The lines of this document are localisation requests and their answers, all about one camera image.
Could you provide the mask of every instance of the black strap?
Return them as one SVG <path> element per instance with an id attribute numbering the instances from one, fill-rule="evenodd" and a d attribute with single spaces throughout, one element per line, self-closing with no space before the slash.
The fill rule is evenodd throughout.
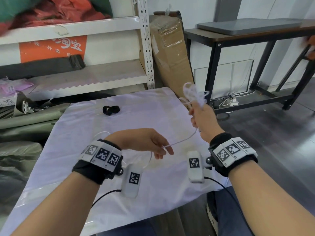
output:
<path id="1" fill-rule="evenodd" d="M 103 107 L 103 113 L 107 116 L 112 115 L 113 113 L 118 113 L 120 111 L 119 106 L 104 106 Z"/>

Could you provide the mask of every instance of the metal shelf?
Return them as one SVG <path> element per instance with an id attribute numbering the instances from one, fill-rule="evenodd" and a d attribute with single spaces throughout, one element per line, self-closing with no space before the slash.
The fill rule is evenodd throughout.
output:
<path id="1" fill-rule="evenodd" d="M 137 29 L 140 29 L 137 16 L 18 28 L 1 36 L 0 45 Z"/>
<path id="2" fill-rule="evenodd" d="M 34 85 L 22 91 L 33 101 L 147 83 L 139 59 L 87 66 L 82 70 L 29 79 Z M 0 96 L 0 106 L 14 105 L 14 96 Z"/>

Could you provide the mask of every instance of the white plastic sheet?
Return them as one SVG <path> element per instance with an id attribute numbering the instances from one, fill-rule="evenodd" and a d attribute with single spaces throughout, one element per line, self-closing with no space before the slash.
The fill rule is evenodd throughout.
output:
<path id="1" fill-rule="evenodd" d="M 121 111 L 106 116 L 102 113 L 102 107 L 105 105 L 118 105 Z M 0 236 L 10 235 L 70 174 L 79 154 L 95 134 L 141 127 L 154 128 L 165 136 L 169 143 L 185 139 L 195 131 L 187 109 L 169 88 L 118 95 L 70 106 L 54 126 Z M 212 181 L 192 184 L 187 177 L 186 152 L 198 150 L 202 155 L 209 155 L 208 146 L 197 132 L 189 140 L 174 145 L 173 156 L 166 155 L 163 160 L 153 158 L 145 168 L 137 198 L 124 198 L 116 192 L 104 197 L 90 211 L 81 235 L 88 236 L 163 214 L 201 194 L 221 189 Z M 124 151 L 123 155 L 127 164 L 138 157 L 136 162 L 146 165 L 150 153 L 128 150 Z M 216 171 L 205 170 L 205 173 L 223 185 L 230 186 L 229 180 Z M 119 177 L 105 180 L 96 198 L 110 190 L 120 189 L 120 186 Z"/>

